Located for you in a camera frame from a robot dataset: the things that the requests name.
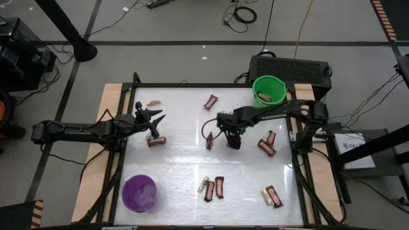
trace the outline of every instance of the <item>striped tape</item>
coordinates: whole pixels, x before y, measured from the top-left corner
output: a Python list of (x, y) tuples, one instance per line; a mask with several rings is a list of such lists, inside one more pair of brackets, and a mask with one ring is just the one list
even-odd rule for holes
[(375, 8), (376, 8), (376, 12), (379, 15), (379, 18), (381, 18), (381, 22), (386, 30), (386, 33), (389, 36), (389, 39), (391, 39), (392, 41), (396, 42), (396, 33), (394, 28), (391, 26), (389, 19), (388, 19), (388, 15), (386, 15), (385, 10), (383, 9), (383, 6), (381, 4), (381, 2), (379, 0), (372, 0)]
[(34, 204), (33, 217), (31, 218), (31, 228), (37, 228), (41, 226), (41, 219), (43, 216), (43, 201), (38, 200)]

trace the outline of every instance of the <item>floor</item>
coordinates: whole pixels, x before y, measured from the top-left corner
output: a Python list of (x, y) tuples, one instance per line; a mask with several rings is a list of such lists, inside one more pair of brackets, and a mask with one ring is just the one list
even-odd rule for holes
[[(63, 121), (92, 123), (104, 84), (130, 82), (135, 71), (143, 82), (232, 82), (248, 69), (250, 57), (261, 49), (271, 2), (263, 0), (249, 5), (257, 12), (258, 19), (243, 34), (233, 32), (221, 22), (230, 4), (228, 0), (177, 0), (154, 10), (145, 7), (137, 10), (142, 6), (137, 4), (114, 27), (90, 37), (97, 44), (95, 59), (58, 65), (60, 80), (48, 92), (35, 95), (17, 107), (16, 122), (27, 130), (57, 115), (62, 115)], [(97, 31), (117, 21), (123, 14), (122, 7), (131, 6), (134, 0), (59, 0), (58, 3), (83, 35), (87, 28)], [(265, 49), (279, 57), (293, 57), (308, 4), (307, 0), (275, 1)], [(0, 8), (0, 15), (20, 17), (43, 41), (49, 41), (57, 49), (65, 41), (34, 1), (13, 1)], [(243, 29), (234, 20), (231, 25)], [(392, 49), (370, 0), (315, 0), (301, 41), (297, 58), (328, 61), (333, 68), (333, 87), (327, 95), (331, 116), (353, 112), (394, 74), (399, 52), (409, 53), (406, 42)], [(58, 56), (68, 59), (64, 54)], [(379, 102), (393, 85), (387, 85), (368, 108)], [(71, 86), (68, 101), (64, 103), (61, 99), (65, 89)], [(402, 98), (408, 97), (405, 84), (400, 84), (353, 128), (393, 131), (407, 125), (409, 108)], [(346, 118), (336, 120), (347, 122)], [(81, 167), (49, 158), (39, 186), (30, 189), (41, 153), (30, 141), (29, 132), (21, 140), (1, 142), (0, 147), (6, 150), (0, 156), (0, 206), (24, 202), (30, 190), (28, 198), (44, 200), (43, 226), (70, 223)], [(57, 142), (51, 153), (85, 162), (88, 147), (89, 144)], [(397, 150), (407, 151), (408, 147), (403, 144)], [(391, 199), (404, 195), (398, 178), (366, 181)], [(368, 188), (353, 181), (347, 184), (353, 201), (346, 205), (347, 224), (376, 229), (403, 229), (409, 224), (403, 212)]]

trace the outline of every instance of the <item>yellow cable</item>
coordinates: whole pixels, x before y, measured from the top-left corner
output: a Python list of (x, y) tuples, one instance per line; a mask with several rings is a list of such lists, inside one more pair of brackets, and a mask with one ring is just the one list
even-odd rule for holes
[(311, 2), (309, 3), (307, 13), (305, 14), (304, 20), (302, 21), (302, 24), (301, 24), (300, 32), (298, 32), (297, 44), (295, 45), (294, 59), (295, 59), (295, 56), (297, 56), (298, 44), (300, 43), (302, 28), (304, 27), (305, 20), (308, 17), (309, 10), (311, 9), (311, 6), (313, 5), (313, 2), (314, 2), (314, 0), (311, 0)]

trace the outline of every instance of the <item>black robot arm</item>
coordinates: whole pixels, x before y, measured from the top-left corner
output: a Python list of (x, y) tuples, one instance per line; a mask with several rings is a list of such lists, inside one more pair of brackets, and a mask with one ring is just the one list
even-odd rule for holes
[(239, 150), (240, 136), (247, 127), (253, 127), (260, 121), (287, 117), (305, 124), (303, 130), (297, 133), (297, 147), (300, 151), (311, 151), (314, 134), (328, 121), (327, 106), (318, 101), (292, 100), (277, 106), (264, 108), (245, 106), (235, 109), (233, 113), (220, 112), (217, 114), (217, 127), (225, 133), (229, 147)]
[(159, 137), (156, 127), (165, 115), (152, 122), (150, 120), (152, 116), (162, 111), (142, 109), (140, 102), (137, 102), (135, 107), (135, 117), (131, 114), (122, 114), (114, 118), (106, 110), (104, 114), (108, 112), (111, 119), (93, 124), (42, 121), (33, 127), (31, 140), (35, 144), (51, 144), (56, 141), (92, 142), (106, 148), (114, 148), (119, 141), (148, 129), (154, 138)]

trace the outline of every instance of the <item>purple bowl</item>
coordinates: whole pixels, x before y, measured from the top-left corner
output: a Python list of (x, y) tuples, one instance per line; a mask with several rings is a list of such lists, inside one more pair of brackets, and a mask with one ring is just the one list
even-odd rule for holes
[(148, 211), (158, 201), (158, 190), (152, 178), (147, 175), (131, 177), (122, 189), (123, 204), (134, 212)]

